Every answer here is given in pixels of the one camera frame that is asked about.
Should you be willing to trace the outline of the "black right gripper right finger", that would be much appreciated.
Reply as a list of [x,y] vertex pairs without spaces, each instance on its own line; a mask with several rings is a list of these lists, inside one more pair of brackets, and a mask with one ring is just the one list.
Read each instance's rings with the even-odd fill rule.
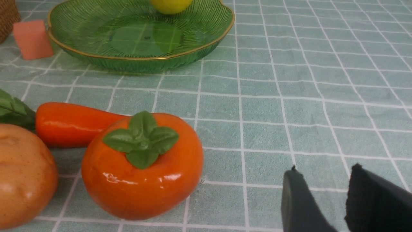
[[357,163],[352,166],[344,219],[351,232],[410,232],[412,195]]

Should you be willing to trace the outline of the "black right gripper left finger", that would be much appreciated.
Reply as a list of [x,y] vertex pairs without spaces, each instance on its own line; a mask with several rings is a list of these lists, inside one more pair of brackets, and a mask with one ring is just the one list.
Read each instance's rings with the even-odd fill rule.
[[284,172],[281,200],[284,232],[336,232],[319,209],[296,166]]

